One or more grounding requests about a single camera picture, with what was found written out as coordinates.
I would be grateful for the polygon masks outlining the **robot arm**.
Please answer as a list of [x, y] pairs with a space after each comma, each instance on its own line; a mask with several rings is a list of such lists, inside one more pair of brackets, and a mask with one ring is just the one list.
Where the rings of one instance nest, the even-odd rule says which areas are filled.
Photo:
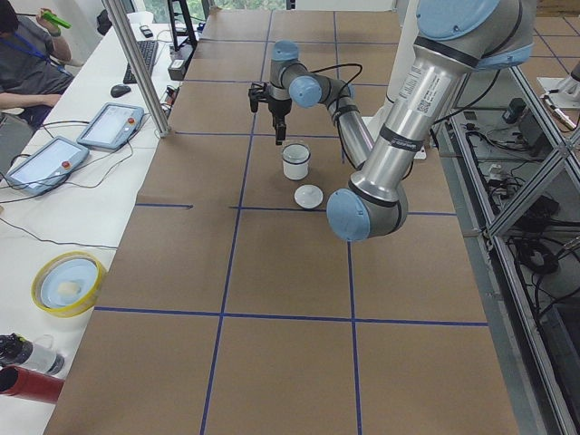
[[343, 240], [381, 237], [403, 225], [408, 203], [401, 181], [463, 75], [519, 65], [532, 52], [534, 1], [420, 1], [414, 12], [414, 61], [377, 135], [345, 82], [309, 71], [292, 41], [272, 50], [264, 100], [276, 140], [285, 139], [293, 104], [322, 104], [355, 168], [347, 188], [326, 205], [329, 225]]

